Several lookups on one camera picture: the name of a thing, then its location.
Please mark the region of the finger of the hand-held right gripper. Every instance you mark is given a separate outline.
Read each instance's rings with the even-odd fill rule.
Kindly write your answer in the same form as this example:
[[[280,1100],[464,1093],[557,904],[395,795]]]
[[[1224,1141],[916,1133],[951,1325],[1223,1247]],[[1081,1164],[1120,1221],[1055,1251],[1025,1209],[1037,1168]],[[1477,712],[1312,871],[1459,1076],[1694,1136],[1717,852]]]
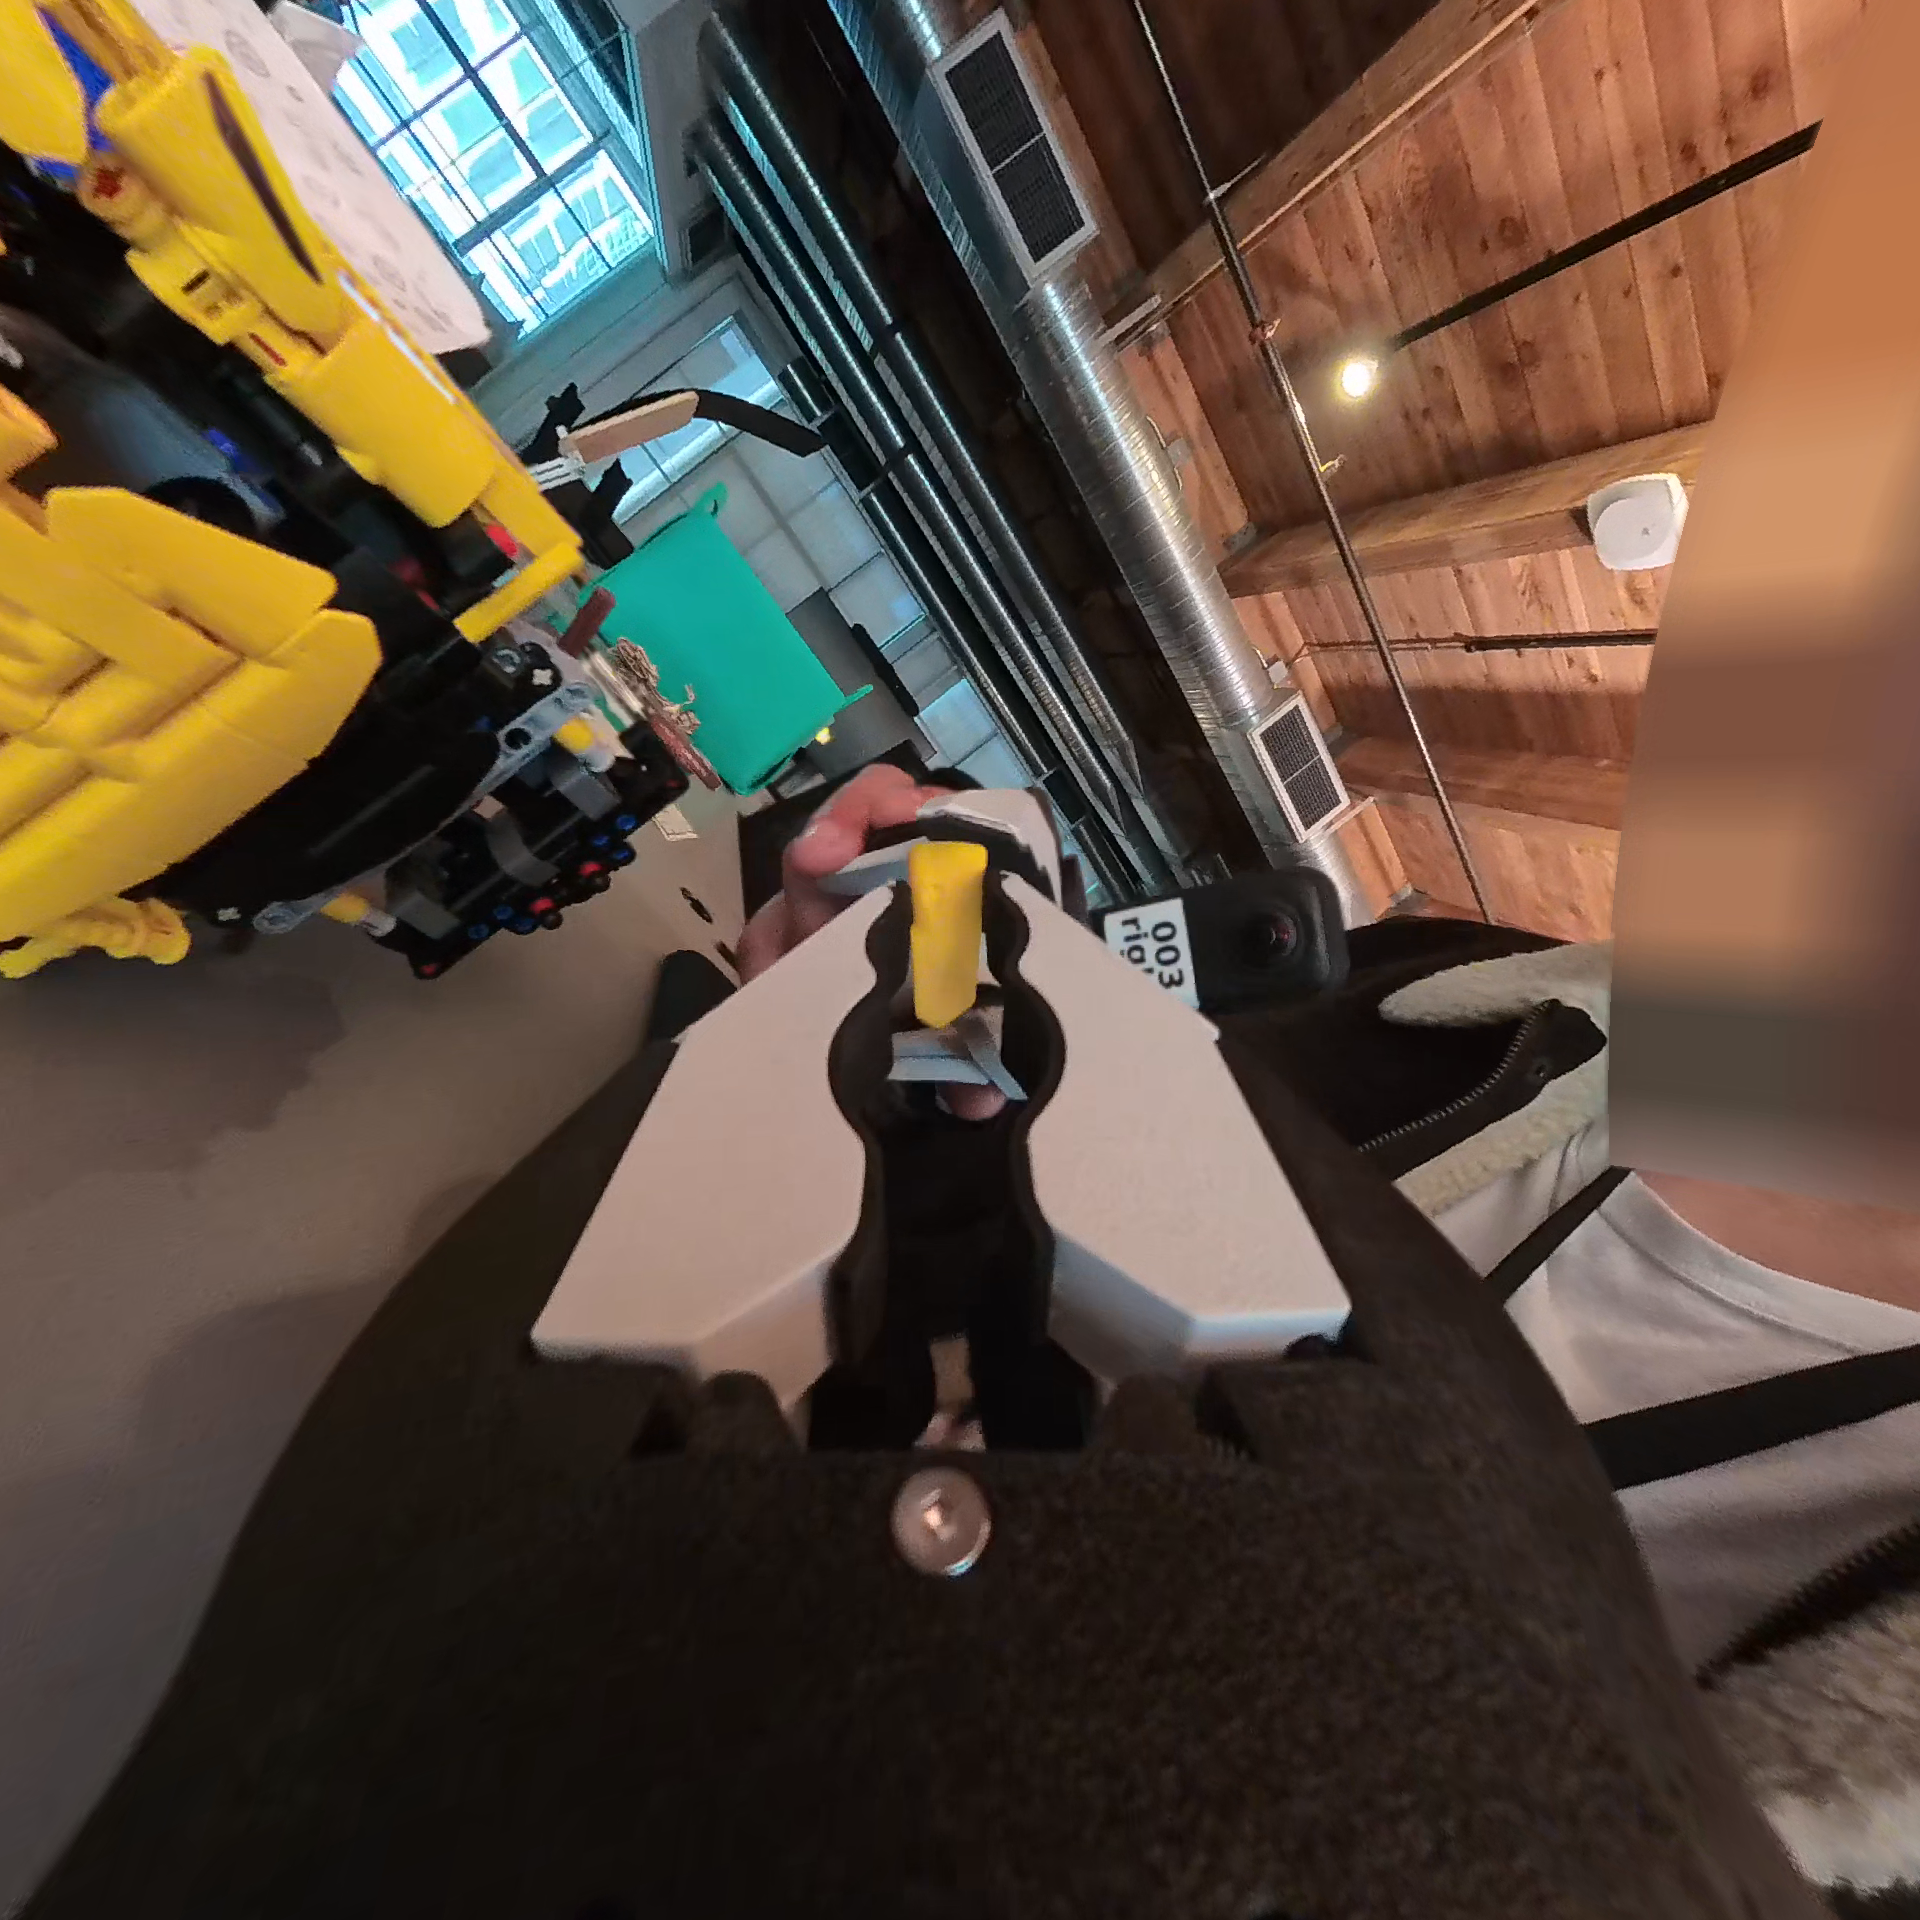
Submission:
[[[1014,874],[1069,916],[1086,914],[1077,856],[1064,849],[1049,795],[1028,786],[944,789],[909,823],[878,831],[867,851],[820,879],[820,890],[857,899],[905,880],[907,851],[919,844],[983,847],[991,871]]]
[[[913,1026],[891,1035],[889,1079],[932,1088],[983,1088],[1001,1103],[1024,1103],[1022,1083],[1001,1059],[995,1026]]]

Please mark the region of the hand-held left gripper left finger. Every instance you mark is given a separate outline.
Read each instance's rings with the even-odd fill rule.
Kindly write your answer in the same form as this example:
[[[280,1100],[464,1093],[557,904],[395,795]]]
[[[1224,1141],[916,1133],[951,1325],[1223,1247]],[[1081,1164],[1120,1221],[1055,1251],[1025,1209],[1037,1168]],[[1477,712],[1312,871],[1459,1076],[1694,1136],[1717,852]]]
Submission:
[[[907,925],[905,890],[878,890],[683,1033],[534,1322],[542,1357],[776,1394],[829,1370],[829,1274],[868,1187],[829,1056],[868,1003],[886,1075]]]

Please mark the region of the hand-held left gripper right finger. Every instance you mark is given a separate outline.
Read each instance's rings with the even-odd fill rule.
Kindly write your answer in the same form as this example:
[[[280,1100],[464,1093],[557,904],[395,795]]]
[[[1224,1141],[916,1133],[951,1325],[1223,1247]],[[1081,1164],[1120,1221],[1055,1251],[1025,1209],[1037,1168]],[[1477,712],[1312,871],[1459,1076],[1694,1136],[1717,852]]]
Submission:
[[[1351,1297],[1198,1009],[1183,907],[1089,930],[1025,880],[1001,896],[1001,989],[1041,1018],[1041,1066],[1014,1079],[1049,1337],[1092,1375],[1200,1375],[1344,1331]]]

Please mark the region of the yellow wedge brick piece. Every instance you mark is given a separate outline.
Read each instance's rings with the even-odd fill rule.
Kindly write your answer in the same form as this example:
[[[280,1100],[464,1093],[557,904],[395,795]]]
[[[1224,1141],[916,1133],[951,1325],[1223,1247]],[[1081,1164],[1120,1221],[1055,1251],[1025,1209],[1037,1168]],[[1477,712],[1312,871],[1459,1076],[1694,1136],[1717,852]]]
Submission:
[[[923,840],[907,851],[909,1000],[923,1029],[948,1029],[973,1012],[985,971],[985,880],[990,852],[975,840]]]

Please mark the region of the yellow toy brick car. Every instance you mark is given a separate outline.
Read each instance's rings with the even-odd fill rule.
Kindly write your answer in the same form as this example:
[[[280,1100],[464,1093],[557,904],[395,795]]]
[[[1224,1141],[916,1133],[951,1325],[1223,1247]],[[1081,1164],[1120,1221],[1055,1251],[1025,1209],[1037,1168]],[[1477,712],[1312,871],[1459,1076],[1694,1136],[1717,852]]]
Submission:
[[[224,56],[5,4],[5,979],[557,929],[717,776],[534,473],[297,201]]]

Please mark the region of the person's right hand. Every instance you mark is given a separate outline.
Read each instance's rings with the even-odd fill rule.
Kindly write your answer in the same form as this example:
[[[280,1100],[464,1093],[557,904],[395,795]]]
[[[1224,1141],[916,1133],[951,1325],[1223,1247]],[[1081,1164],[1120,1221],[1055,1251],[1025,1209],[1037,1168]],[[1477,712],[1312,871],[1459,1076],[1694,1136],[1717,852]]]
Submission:
[[[823,794],[780,851],[776,890],[744,919],[736,944],[739,980],[757,980],[849,905],[825,883],[875,837],[909,827],[925,805],[972,789],[975,780],[958,770],[913,780],[905,769],[878,761]]]

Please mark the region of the person's fleece jacket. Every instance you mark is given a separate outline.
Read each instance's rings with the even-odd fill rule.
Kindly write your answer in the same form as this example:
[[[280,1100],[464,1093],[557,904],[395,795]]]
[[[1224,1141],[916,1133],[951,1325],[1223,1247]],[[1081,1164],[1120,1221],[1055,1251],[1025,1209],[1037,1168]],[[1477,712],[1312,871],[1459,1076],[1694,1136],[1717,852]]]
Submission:
[[[1382,959],[1355,968],[1352,1055],[1334,1069],[1339,1125],[1516,1325],[1509,1308],[1524,1282],[1628,1177],[1684,1180],[1632,1170],[1608,1144],[1611,953],[1443,922],[1365,935]],[[1915,1361],[1918,1337],[1590,1425],[1572,1415],[1623,1507],[1655,1481],[1896,1408],[1918,1415]],[[1702,1667],[1676,1651],[1828,1912],[1915,1916],[1918,1507],[1912,1525],[1816,1576]]]

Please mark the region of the green plastic bin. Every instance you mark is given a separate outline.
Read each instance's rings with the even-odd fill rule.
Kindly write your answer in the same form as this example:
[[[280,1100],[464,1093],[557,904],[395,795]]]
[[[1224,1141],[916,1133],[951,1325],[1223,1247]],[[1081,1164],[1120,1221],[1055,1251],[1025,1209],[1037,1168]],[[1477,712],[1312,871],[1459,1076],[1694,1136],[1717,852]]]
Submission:
[[[692,751],[744,800],[872,687],[839,687],[731,544],[727,503],[709,488],[596,585],[612,596],[603,635],[646,653],[663,700],[694,723]]]

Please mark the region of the person's white shirt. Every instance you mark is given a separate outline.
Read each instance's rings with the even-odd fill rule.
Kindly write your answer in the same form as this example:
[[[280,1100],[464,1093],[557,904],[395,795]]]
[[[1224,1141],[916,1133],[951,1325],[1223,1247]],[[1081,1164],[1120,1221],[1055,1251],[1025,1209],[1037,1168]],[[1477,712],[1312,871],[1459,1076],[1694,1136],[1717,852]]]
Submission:
[[[1590,1425],[1912,1346],[1915,1227],[1912,1212],[1632,1176],[1509,1311]],[[1915,1507],[1915,1408],[1623,1496],[1694,1669]]]

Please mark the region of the white ceiling speaker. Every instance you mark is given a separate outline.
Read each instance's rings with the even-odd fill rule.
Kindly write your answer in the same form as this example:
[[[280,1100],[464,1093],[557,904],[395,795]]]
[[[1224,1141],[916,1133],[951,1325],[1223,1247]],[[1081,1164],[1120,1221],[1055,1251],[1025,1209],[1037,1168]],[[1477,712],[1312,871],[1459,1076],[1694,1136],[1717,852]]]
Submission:
[[[1676,472],[1632,473],[1590,492],[1584,519],[1604,569],[1665,569],[1687,528],[1689,488]]]

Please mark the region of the white duct vent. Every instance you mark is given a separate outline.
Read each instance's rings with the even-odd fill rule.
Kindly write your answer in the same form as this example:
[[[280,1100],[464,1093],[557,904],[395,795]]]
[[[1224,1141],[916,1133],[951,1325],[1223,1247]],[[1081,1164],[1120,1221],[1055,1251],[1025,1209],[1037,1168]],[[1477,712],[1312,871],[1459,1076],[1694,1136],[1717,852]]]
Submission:
[[[1293,841],[1317,837],[1351,808],[1328,740],[1300,691],[1280,696],[1278,707],[1244,732],[1244,740]]]
[[[1096,219],[1006,9],[983,17],[931,75],[1020,284],[1072,268]]]

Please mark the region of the silver air duct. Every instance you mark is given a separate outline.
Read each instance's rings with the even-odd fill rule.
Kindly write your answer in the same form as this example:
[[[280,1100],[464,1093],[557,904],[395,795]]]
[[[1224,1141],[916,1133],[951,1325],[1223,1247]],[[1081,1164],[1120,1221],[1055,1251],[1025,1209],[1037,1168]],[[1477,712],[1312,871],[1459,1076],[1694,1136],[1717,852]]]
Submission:
[[[960,4],[931,2],[835,2],[832,17],[1260,851],[1271,861],[1299,858],[1331,876],[1351,929],[1379,922],[1392,890],[1365,864],[1376,851],[1372,816],[1351,805],[1317,837],[1292,840],[1245,747],[1244,732],[1299,689],[1272,680],[1235,615],[1167,450],[1105,338],[1084,264],[1096,239],[1072,268],[1022,285],[995,228],[931,75],[939,56],[975,24],[964,24]],[[1022,53],[1062,141],[1060,119]],[[1072,169],[1086,189],[1075,160]]]

